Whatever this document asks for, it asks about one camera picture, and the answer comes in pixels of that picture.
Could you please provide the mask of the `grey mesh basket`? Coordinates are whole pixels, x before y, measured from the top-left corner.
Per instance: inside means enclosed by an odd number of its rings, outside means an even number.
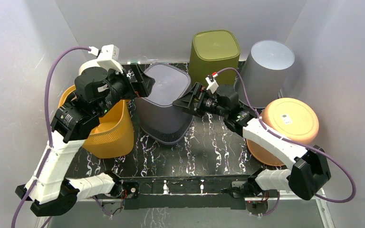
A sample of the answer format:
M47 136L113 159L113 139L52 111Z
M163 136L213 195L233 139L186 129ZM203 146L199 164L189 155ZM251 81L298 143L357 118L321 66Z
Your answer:
M191 77L169 64L157 63L149 66L146 75L155 79L148 97L134 100L142 130L166 145L178 143L188 131L193 116L173 106L191 89Z

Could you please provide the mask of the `olive green mesh basket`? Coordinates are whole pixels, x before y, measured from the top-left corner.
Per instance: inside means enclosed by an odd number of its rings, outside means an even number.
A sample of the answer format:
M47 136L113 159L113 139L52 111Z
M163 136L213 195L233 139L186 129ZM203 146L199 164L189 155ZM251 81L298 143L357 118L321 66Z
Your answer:
M234 34L228 30L209 30L195 34L188 66L191 83L206 85L206 76L221 69L237 69L240 46Z

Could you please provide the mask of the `yellow mesh basket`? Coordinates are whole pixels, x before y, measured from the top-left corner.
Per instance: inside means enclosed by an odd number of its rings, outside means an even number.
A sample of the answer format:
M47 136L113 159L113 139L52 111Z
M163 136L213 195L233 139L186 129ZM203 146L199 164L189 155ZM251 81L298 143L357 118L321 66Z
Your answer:
M82 148L100 159L127 155L134 147L134 130L127 101L115 104L92 129Z

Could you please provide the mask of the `light grey round bucket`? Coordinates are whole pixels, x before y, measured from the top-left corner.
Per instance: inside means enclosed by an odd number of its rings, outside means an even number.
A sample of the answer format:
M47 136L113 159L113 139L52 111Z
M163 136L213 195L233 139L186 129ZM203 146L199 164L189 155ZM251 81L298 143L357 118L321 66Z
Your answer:
M264 108L277 99L295 62L293 51L284 43L262 40L255 43L236 79L235 91L245 106Z

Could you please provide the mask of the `orange round plastic bucket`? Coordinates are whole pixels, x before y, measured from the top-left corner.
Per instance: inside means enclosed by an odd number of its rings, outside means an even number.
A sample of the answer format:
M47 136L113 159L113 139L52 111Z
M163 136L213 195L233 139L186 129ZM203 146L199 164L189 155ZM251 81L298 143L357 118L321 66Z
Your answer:
M314 110L294 98L272 101L260 116L267 126L298 143L311 143L319 131L319 120Z

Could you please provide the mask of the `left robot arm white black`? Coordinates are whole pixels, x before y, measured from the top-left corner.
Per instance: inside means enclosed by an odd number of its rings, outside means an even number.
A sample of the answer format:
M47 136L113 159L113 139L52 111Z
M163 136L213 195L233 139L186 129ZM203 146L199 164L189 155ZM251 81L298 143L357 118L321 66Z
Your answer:
M38 167L29 182L15 192L37 217L60 216L80 200L99 194L112 198L124 192L123 180L111 171L81 179L67 179L66 172L75 154L91 131L121 100L148 97L155 79L134 63L134 77L123 69L92 66L75 79L75 95L60 106L48 125L49 138Z

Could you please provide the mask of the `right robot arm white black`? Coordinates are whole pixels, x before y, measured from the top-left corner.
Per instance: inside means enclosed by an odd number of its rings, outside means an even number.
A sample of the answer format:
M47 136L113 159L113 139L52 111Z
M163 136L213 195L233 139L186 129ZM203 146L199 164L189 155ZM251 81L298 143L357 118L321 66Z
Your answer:
M290 143L287 137L262 126L258 113L240 103L232 85L220 85L212 95L201 83L195 83L190 91L173 101L173 106L193 116L202 117L206 113L221 116L229 130L255 142L286 166L282 170L257 170L243 184L230 187L233 197L260 197L268 190L285 190L310 200L331 178L327 158L315 152L317 147L307 149Z

